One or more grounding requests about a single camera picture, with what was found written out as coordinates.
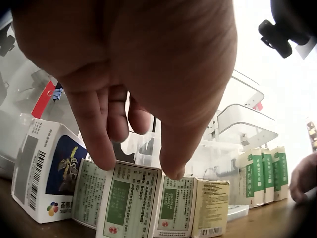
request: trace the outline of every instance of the green and white medicine box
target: green and white medicine box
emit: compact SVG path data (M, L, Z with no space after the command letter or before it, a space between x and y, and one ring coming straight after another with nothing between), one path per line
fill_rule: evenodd
M288 176L285 148L276 147L271 150L274 174L274 201L287 198Z
M249 205L250 208L263 205L264 181L261 149L250 149L236 161L239 173L234 177L231 205Z
M106 172L96 238L152 238L161 180L159 168L117 161Z
M82 160L73 196L72 219L84 226L97 229L105 181L106 171L100 169L92 160Z
M264 203L274 200L274 175L272 155L269 149L261 149L264 181Z
M196 190L195 177L183 177L177 181L163 176L154 237L191 236Z

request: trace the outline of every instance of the finger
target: finger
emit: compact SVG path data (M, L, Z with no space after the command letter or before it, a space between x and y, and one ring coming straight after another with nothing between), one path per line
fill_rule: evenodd
M112 169L115 155L105 127L107 122L104 121L100 111L97 93L67 92L67 98L91 158L101 169Z
M307 199L306 194L303 193L302 188L300 187L300 179L300 172L294 170L289 185L289 191L292 199L297 203L302 203Z
M145 134L150 127L150 114L130 95L128 119L133 130Z
M175 180L183 177L185 165L194 154L204 129L204 125L195 128L173 127L162 122L160 162L168 177Z
M111 86L108 99L107 131L113 142L123 142L129 135L125 103L127 90L123 85Z

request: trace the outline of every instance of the barcode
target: barcode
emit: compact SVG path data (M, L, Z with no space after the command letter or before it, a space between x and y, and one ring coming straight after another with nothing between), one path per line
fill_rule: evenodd
M200 230L200 236L221 234L222 227Z
M37 190L40 182L40 176L41 171L43 168L45 153L43 151L38 152L37 162L33 174L33 181L32 181L32 187L31 187L31 194L30 194L30 200L29 200L29 206L35 211L36 207L36 197L37 197Z

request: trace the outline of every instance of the fingernail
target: fingernail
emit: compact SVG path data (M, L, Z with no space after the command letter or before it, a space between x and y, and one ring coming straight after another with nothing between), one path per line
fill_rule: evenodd
M185 167L181 169L181 171L176 175L176 180L181 180L185 173Z

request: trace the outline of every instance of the white medicine box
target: white medicine box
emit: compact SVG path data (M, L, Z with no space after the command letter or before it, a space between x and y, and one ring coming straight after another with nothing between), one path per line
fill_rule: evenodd
M82 160L73 197L72 219L97 229L99 208L106 182L106 173L92 160Z
M96 238L152 238L162 170L117 161L106 172Z
M191 236L196 202L197 179L183 177L179 181L162 178L154 237Z
M38 223L71 218L84 142L58 122L34 119L19 150L11 195Z

